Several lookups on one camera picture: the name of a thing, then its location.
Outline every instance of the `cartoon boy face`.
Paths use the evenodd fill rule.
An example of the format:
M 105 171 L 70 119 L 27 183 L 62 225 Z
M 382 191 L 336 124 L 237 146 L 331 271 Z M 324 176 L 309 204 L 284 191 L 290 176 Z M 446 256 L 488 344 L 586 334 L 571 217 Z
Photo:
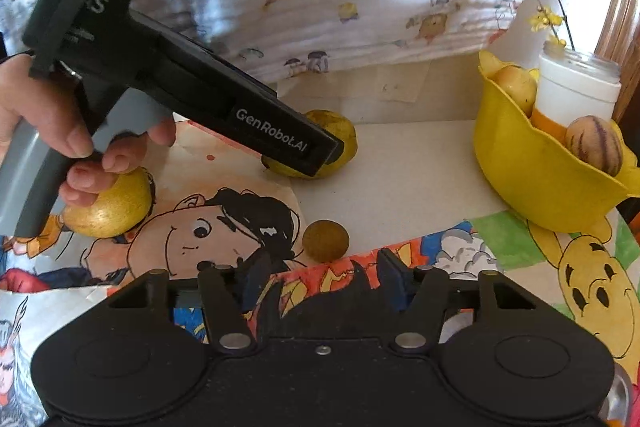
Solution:
M 616 359 L 636 350 L 638 296 L 619 261 L 599 240 L 591 235 L 572 240 L 560 260 L 558 277 L 576 323 L 596 335 Z
M 162 268 L 172 279 L 190 279 L 200 261 L 237 266 L 260 247 L 249 230 L 205 201 L 194 194 L 142 226 L 127 254 L 134 277 Z
M 0 349 L 0 394 L 7 394 L 14 384 L 14 348 Z

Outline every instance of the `white jar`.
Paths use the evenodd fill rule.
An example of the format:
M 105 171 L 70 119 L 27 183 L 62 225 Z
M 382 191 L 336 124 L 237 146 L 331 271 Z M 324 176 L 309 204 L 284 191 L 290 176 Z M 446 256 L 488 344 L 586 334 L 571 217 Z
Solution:
M 531 123 L 564 143 L 569 124 L 581 116 L 610 120 L 620 93 L 620 67 L 590 53 L 545 42 Z

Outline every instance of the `brown ball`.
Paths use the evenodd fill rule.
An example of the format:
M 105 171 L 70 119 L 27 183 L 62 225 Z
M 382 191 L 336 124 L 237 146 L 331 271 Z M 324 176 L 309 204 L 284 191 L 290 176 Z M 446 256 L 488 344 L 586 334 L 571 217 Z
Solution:
M 589 115 L 572 121 L 564 142 L 574 156 L 610 176 L 622 168 L 622 144 L 611 124 L 602 118 Z
M 330 263 L 349 249 L 349 234 L 342 225 L 321 219 L 306 227 L 302 248 L 316 263 Z

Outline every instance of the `yellow bowl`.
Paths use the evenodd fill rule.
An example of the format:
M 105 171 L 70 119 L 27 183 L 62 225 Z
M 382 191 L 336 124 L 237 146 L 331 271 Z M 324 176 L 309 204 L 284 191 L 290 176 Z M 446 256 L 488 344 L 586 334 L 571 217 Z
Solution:
M 623 166 L 615 177 L 573 156 L 558 140 L 533 127 L 522 110 L 489 79 L 505 66 L 480 54 L 484 89 L 474 149 L 485 177 L 521 216 L 555 232 L 580 232 L 628 197 L 640 197 L 636 156 L 623 143 Z M 612 122 L 620 140 L 622 134 Z

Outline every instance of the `black mount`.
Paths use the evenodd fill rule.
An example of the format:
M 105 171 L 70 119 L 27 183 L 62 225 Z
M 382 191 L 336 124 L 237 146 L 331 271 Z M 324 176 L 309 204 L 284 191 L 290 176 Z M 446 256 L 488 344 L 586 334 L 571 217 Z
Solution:
M 178 282 L 152 270 L 49 337 L 33 383 L 61 427 L 605 425 L 614 363 L 604 344 L 497 272 L 475 282 L 428 268 L 382 250 L 379 288 L 353 262 L 345 288 L 284 317 L 282 282 L 254 278 L 255 337 L 242 316 L 255 303 L 242 302 L 235 270 Z M 171 321 L 193 305 L 209 344 Z M 439 344 L 461 309 L 474 323 Z

